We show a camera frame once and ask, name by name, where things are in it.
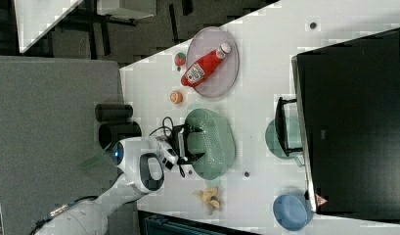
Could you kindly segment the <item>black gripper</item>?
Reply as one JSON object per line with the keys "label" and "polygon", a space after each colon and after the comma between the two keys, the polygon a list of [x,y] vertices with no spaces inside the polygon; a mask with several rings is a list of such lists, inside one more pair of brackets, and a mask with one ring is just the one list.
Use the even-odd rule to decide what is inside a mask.
{"label": "black gripper", "polygon": [[191,126],[189,125],[187,127],[186,124],[183,125],[177,125],[172,128],[171,131],[171,136],[172,136],[172,146],[174,151],[177,153],[179,157],[180,163],[193,163],[199,160],[202,156],[203,153],[198,153],[198,154],[191,154],[189,157],[186,156],[186,148],[185,148],[185,139],[186,139],[186,131],[189,131],[189,133],[193,132],[203,132],[203,130],[199,127]]}

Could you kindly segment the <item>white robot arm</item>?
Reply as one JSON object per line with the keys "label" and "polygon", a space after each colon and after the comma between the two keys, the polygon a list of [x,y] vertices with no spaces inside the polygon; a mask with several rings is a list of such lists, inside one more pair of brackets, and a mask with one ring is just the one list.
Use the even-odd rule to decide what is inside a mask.
{"label": "white robot arm", "polygon": [[164,173],[176,165],[189,165],[202,154],[192,154],[187,140],[202,129],[187,123],[165,127],[161,135],[131,137],[111,147],[111,159],[121,170],[109,190],[51,211],[28,235],[105,235],[108,217],[126,203],[160,189]]}

